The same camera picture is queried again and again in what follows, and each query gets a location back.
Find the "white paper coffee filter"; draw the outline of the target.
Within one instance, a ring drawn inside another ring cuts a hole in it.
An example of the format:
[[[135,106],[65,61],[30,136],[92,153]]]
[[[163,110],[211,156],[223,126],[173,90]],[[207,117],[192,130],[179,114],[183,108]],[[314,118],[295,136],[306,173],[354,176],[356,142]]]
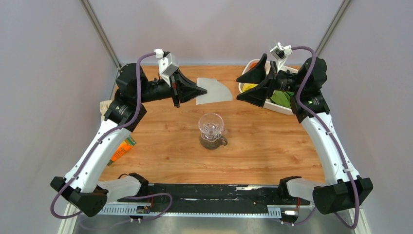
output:
[[[197,86],[206,89],[207,93],[196,98],[196,105],[233,100],[233,95],[230,89],[217,79],[197,78]]]

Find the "clear glass dripper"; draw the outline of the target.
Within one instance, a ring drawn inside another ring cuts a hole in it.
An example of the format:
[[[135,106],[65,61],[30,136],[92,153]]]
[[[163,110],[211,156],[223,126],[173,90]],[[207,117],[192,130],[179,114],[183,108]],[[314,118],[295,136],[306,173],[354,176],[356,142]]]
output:
[[[227,134],[222,117],[216,113],[202,115],[198,121],[198,127],[202,138],[211,142]]]

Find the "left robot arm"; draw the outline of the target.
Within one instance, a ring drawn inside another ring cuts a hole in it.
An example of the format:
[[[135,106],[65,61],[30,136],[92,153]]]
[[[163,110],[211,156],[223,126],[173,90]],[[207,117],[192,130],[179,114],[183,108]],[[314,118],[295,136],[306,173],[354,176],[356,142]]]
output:
[[[171,98],[175,107],[179,107],[207,93],[179,68],[174,68],[169,78],[170,81],[148,80],[136,63],[121,68],[116,79],[118,89],[93,142],[65,176],[56,176],[51,181],[51,187],[84,215],[93,217],[107,203],[125,197],[131,196],[137,202],[148,198],[148,181],[136,173],[106,182],[100,182],[99,178],[120,144],[146,114],[145,102]]]

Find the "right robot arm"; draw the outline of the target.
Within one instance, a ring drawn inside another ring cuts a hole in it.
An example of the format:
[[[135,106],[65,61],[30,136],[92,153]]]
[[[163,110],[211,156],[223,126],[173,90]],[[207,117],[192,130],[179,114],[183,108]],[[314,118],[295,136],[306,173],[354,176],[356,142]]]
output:
[[[373,182],[362,177],[350,162],[335,132],[330,108],[321,88],[327,81],[327,64],[310,57],[296,72],[280,68],[276,61],[267,61],[263,54],[257,64],[237,78],[239,83],[251,83],[253,88],[237,95],[241,100],[259,107],[275,91],[287,91],[292,113],[310,136],[320,158],[325,184],[306,181],[298,176],[280,181],[279,200],[292,203],[297,197],[314,203],[324,215],[358,210],[373,190]]]

